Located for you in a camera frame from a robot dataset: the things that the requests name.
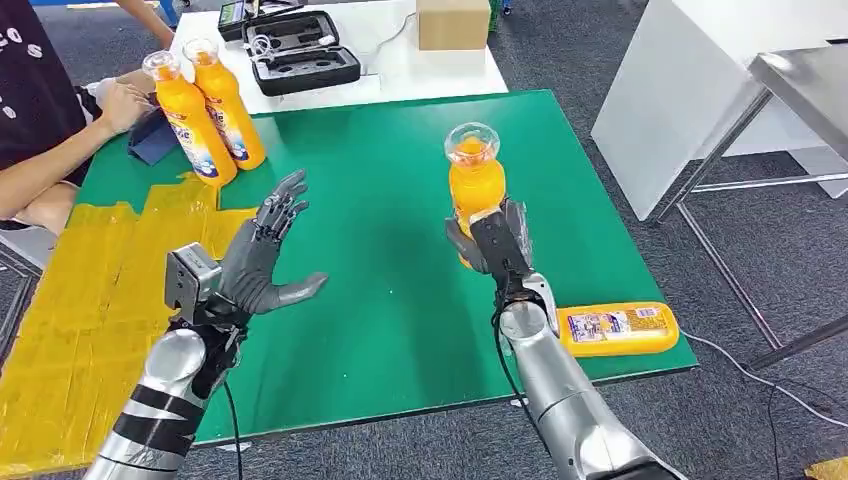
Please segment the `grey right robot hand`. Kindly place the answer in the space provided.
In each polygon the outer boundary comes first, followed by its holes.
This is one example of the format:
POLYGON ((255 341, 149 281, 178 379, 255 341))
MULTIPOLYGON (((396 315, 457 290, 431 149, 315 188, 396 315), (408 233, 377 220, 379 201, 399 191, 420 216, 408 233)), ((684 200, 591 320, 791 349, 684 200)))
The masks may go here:
POLYGON ((461 260, 498 282, 509 275, 523 278, 533 272, 524 202, 507 197, 499 207, 484 210, 474 218, 469 233, 463 232, 456 217, 443 221, 446 237, 461 260))

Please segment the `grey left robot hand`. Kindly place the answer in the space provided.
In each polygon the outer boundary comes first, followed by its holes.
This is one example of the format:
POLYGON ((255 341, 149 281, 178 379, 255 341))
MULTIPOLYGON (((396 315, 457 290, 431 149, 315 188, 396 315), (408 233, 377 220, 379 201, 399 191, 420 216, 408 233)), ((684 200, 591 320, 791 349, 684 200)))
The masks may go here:
POLYGON ((282 242, 298 214, 309 206, 301 200, 308 185, 303 169, 280 180, 263 200, 256 215, 246 220, 222 260, 218 293, 249 314, 264 314, 315 296, 328 275, 315 272, 285 285, 272 282, 282 242))

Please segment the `person's right hand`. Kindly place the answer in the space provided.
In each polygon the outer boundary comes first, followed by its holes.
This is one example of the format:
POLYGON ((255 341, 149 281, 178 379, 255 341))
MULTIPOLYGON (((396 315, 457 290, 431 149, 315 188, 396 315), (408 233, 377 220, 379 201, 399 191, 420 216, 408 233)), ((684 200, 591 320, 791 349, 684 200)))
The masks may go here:
POLYGON ((100 121, 112 136, 127 132, 154 109, 142 90, 116 79, 101 81, 97 94, 102 110, 100 121))

